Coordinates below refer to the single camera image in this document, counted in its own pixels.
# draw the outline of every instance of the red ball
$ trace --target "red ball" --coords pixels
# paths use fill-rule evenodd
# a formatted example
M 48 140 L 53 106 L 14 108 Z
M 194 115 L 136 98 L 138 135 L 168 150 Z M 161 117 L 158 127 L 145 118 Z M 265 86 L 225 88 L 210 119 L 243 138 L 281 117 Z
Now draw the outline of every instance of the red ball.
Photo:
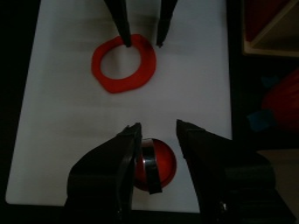
M 152 140 L 160 183 L 161 187 L 165 187 L 173 179 L 176 172 L 176 159 L 170 147 L 162 141 L 157 139 Z M 138 156 L 134 167 L 134 187 L 142 191 L 148 191 L 142 153 Z

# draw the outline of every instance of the white board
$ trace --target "white board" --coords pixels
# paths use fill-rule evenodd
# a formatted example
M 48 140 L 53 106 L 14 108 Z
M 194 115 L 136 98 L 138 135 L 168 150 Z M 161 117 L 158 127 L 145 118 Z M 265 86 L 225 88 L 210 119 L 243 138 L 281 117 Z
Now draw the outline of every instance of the white board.
M 160 1 L 126 1 L 130 32 L 154 45 Z M 178 1 L 156 71 L 136 90 L 109 94 L 90 73 L 94 49 L 117 36 L 104 1 L 41 0 L 5 200 L 62 206 L 80 157 L 126 126 L 164 141 L 177 172 L 162 193 L 134 189 L 133 209 L 198 212 L 174 135 L 176 119 L 230 138 L 228 39 L 224 0 Z M 120 46 L 102 60 L 113 78 L 129 75 L 137 50 Z

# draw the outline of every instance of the red object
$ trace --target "red object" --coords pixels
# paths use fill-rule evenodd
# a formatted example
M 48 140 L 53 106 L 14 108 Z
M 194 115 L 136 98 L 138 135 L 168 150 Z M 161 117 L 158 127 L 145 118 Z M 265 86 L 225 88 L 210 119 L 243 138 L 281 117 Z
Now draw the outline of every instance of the red object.
M 261 108 L 272 110 L 280 130 L 299 134 L 299 69 L 265 94 Z
M 124 79 L 110 79 L 100 70 L 100 62 L 108 51 L 124 44 L 121 38 L 116 37 L 110 39 L 93 52 L 90 64 L 92 73 L 104 89 L 112 94 L 141 87 L 154 74 L 156 58 L 150 43 L 138 34 L 133 34 L 130 40 L 132 46 L 138 50 L 141 63 L 133 74 Z
M 244 23 L 247 41 L 252 41 L 289 0 L 245 0 Z
M 176 172 L 176 159 L 170 147 L 162 141 L 157 139 L 152 140 L 161 187 L 165 187 L 173 179 Z M 140 155 L 140 158 L 137 159 L 134 168 L 134 187 L 146 191 L 142 155 Z

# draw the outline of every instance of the black tape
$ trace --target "black tape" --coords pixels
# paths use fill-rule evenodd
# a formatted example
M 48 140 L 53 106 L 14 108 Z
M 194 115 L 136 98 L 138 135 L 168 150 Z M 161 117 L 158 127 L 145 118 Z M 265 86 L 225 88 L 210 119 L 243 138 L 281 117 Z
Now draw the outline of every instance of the black tape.
M 142 160 L 148 192 L 149 194 L 160 193 L 162 191 L 162 188 L 156 164 L 154 145 L 152 139 L 142 141 Z

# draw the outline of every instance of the red ring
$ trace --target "red ring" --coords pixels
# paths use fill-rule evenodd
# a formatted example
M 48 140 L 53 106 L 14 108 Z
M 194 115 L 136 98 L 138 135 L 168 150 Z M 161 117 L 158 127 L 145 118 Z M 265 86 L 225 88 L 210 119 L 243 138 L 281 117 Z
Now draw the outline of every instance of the red ring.
M 140 53 L 141 62 L 136 71 L 124 79 L 110 79 L 101 73 L 100 70 L 100 62 L 108 51 L 124 44 L 121 38 L 117 36 L 116 38 L 110 39 L 96 49 L 92 55 L 92 73 L 104 89 L 112 94 L 141 87 L 154 74 L 156 58 L 154 49 L 152 48 L 150 43 L 138 34 L 133 34 L 130 36 L 130 41 L 132 46 Z

